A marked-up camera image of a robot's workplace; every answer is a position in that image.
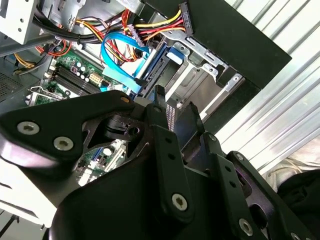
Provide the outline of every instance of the bolt hole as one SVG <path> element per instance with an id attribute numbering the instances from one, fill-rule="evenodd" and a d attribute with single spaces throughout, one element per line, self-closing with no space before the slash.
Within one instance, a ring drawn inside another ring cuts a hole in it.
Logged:
<path id="1" fill-rule="evenodd" d="M 171 153 L 168 154 L 168 157 L 171 159 L 171 160 L 175 160 L 176 157 L 174 155 L 172 155 Z"/>
<path id="2" fill-rule="evenodd" d="M 243 224 L 243 226 L 244 226 L 244 228 L 245 228 L 246 231 L 249 231 L 249 230 L 250 230 L 250 228 L 249 228 L 249 226 L 248 226 L 248 224 L 247 224 L 246 222 Z"/>
<path id="3" fill-rule="evenodd" d="M 207 168 L 206 170 L 203 171 L 205 174 L 208 174 L 210 177 L 211 177 L 211 172 L 210 172 L 210 169 Z"/>
<path id="4" fill-rule="evenodd" d="M 136 135 L 137 133 L 139 133 L 139 131 L 140 131 L 139 128 L 132 127 L 132 128 L 129 129 L 128 133 L 129 133 L 130 136 L 133 136 L 133 135 Z"/>
<path id="5" fill-rule="evenodd" d="M 154 108 L 154 110 L 156 110 L 157 112 L 159 112 L 159 113 L 161 112 L 161 109 L 160 109 L 159 107 L 156 107 L 156 106 L 155 106 L 155 107 L 153 107 L 153 108 Z"/>
<path id="6" fill-rule="evenodd" d="M 23 127 L 23 130 L 26 130 L 26 131 L 29 131 L 29 132 L 33 131 L 34 129 L 35 128 L 33 126 L 30 126 L 30 125 L 26 125 L 26 126 Z"/>
<path id="7" fill-rule="evenodd" d="M 69 143 L 67 143 L 67 141 L 62 140 L 62 141 L 59 141 L 59 145 L 63 147 L 67 147 Z"/>
<path id="8" fill-rule="evenodd" d="M 171 141 L 171 139 L 169 139 L 169 138 L 165 138 L 165 141 L 168 143 L 168 144 L 171 144 L 172 143 L 172 141 Z"/>
<path id="9" fill-rule="evenodd" d="M 233 181 L 229 181 L 230 185 L 233 187 L 233 188 L 236 188 L 237 185 L 233 182 Z"/>

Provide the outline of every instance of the metal panel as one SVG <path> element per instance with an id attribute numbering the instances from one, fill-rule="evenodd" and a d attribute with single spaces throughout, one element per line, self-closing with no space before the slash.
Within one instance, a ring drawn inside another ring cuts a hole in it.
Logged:
<path id="1" fill-rule="evenodd" d="M 0 32 L 20 44 L 25 44 L 37 2 L 36 0 L 9 0 L 7 6 L 0 11 Z"/>
<path id="2" fill-rule="evenodd" d="M 249 2 L 238 11 L 292 60 L 216 136 L 263 174 L 320 134 L 320 2 L 266 1 L 259 9 Z"/>

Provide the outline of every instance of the yellow cable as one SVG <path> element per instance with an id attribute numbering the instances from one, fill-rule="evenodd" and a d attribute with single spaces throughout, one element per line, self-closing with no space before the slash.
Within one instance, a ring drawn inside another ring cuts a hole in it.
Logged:
<path id="1" fill-rule="evenodd" d="M 166 32 L 166 31 L 171 31 L 171 30 L 183 30 L 183 31 L 186 31 L 186 29 L 184 27 L 181 27 L 181 26 L 179 26 L 179 27 L 170 27 L 170 28 L 166 28 L 166 29 L 162 29 L 162 30 L 156 31 L 155 33 L 151 34 L 150 36 L 146 37 L 143 40 L 144 41 L 149 40 L 149 39 L 153 38 L 155 35 L 157 35 L 159 33 Z"/>
<path id="2" fill-rule="evenodd" d="M 13 54 L 16 58 L 16 60 L 23 65 L 25 68 L 30 69 L 33 68 L 35 65 L 33 63 L 29 63 L 27 61 L 24 61 L 18 54 L 14 53 Z"/>
<path id="3" fill-rule="evenodd" d="M 80 24 L 83 24 L 83 25 L 86 26 L 88 29 L 90 29 L 91 32 L 93 32 L 94 35 L 96 35 L 96 37 L 100 40 L 100 42 L 103 41 L 102 37 L 101 37 L 88 23 L 86 23 L 85 21 L 79 21 L 79 20 L 77 20 L 76 22 L 77 22 L 77 23 L 80 23 Z"/>
<path id="4" fill-rule="evenodd" d="M 27 66 L 32 66 L 32 67 L 34 66 L 34 64 L 23 60 L 17 53 L 14 53 L 14 56 L 18 60 L 18 62 L 21 63 L 22 65 L 24 65 L 24 66 L 27 65 Z"/>
<path id="5" fill-rule="evenodd" d="M 160 25 L 169 24 L 169 23 L 172 23 L 173 21 L 175 21 L 180 16 L 180 14 L 181 14 L 181 10 L 179 10 L 178 13 L 173 18 L 170 18 L 166 21 L 157 22 L 157 23 L 150 23 L 150 24 L 137 24 L 137 25 L 135 25 L 135 27 L 137 27 L 137 28 L 158 27 Z"/>

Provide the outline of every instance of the black wire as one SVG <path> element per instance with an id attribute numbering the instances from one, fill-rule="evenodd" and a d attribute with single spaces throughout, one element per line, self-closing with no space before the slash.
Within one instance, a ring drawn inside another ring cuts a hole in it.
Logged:
<path id="1" fill-rule="evenodd" d="M 51 53 L 60 43 L 60 40 L 56 40 L 53 44 L 50 45 L 50 48 L 48 49 L 48 53 Z M 24 74 L 28 74 L 38 68 L 40 68 L 42 65 L 44 65 L 47 60 L 49 60 L 51 58 L 50 55 L 46 54 L 45 56 L 43 56 L 40 61 L 38 61 L 33 67 L 31 68 L 21 68 L 21 69 L 17 69 L 14 71 L 14 74 L 17 74 L 19 76 L 24 75 Z"/>
<path id="2" fill-rule="evenodd" d="M 63 30 L 56 25 L 54 25 L 45 15 L 44 13 L 39 9 L 37 6 L 36 11 L 34 13 L 34 18 L 33 18 L 33 23 L 45 30 L 46 32 L 71 41 L 71 42 L 78 42 L 78 43 L 91 43 L 91 44 L 99 44 L 100 42 L 98 41 L 98 38 L 95 34 L 86 34 L 86 35 L 81 35 L 81 34 L 76 34 L 73 32 L 69 32 L 67 30 Z M 120 26 L 122 26 L 121 22 L 115 23 L 114 25 L 110 26 L 109 30 L 115 30 L 118 29 Z M 108 29 L 104 29 L 101 32 L 103 34 L 107 33 Z"/>

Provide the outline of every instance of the black plastic bracket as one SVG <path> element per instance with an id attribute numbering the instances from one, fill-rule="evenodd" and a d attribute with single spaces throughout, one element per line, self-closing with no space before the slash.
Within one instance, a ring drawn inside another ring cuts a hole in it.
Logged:
<path id="1" fill-rule="evenodd" d="M 226 158 L 252 188 L 252 194 L 246 198 L 247 205 L 259 206 L 266 214 L 269 239 L 316 239 L 244 155 L 231 151 Z"/>

